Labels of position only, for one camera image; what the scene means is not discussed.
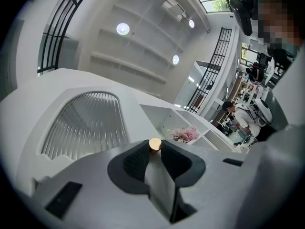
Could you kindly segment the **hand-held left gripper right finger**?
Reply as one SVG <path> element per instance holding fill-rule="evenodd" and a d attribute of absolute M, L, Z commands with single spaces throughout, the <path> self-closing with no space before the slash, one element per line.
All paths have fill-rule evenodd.
<path fill-rule="evenodd" d="M 166 228 L 186 222 L 192 228 L 193 215 L 199 219 L 195 228 L 218 220 L 219 215 L 203 218 L 203 213 L 222 207 L 233 188 L 245 153 L 216 151 L 170 140 L 161 142 L 161 167 L 168 183 L 169 221 Z"/>

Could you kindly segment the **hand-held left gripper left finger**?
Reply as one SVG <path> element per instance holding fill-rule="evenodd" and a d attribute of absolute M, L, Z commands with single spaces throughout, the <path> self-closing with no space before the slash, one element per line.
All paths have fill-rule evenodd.
<path fill-rule="evenodd" d="M 87 155 L 43 182 L 32 199 L 54 229 L 164 229 L 150 199 L 148 141 Z"/>

